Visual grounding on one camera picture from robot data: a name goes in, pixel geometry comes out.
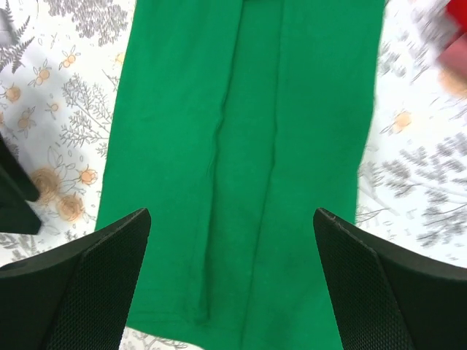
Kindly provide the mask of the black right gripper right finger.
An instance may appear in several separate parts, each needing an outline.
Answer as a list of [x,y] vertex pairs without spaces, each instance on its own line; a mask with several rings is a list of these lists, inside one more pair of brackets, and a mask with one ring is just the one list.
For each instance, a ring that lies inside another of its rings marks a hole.
[[314,234],[344,349],[465,350],[466,269],[317,209]]

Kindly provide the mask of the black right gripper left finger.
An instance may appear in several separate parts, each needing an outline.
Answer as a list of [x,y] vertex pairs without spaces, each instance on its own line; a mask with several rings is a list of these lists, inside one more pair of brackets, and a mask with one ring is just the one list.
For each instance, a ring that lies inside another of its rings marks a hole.
[[118,349],[150,234],[139,209],[1,267],[1,348]]

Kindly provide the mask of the green t shirt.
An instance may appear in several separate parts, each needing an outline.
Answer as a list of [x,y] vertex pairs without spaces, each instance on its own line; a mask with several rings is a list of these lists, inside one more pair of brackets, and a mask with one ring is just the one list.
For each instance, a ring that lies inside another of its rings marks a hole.
[[130,328],[341,348],[313,215],[355,218],[384,6],[136,3],[97,220],[152,217]]

